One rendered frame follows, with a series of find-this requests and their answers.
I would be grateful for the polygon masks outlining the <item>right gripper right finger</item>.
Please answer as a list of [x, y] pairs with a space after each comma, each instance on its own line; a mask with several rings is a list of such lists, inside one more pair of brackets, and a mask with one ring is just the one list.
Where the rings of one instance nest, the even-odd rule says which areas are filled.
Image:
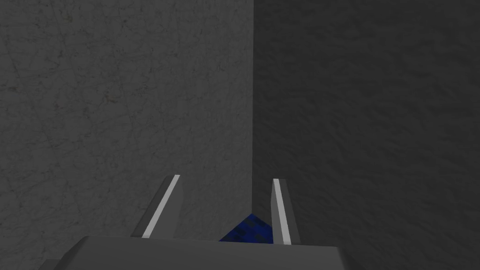
[[287, 179], [273, 179], [270, 208], [273, 243], [300, 245], [301, 241]]

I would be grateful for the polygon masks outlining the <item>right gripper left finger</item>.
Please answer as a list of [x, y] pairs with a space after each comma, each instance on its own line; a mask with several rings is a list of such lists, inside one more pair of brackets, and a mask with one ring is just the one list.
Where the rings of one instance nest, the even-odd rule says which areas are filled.
[[131, 236], [146, 239], [172, 239], [183, 201], [181, 176], [179, 174], [166, 176]]

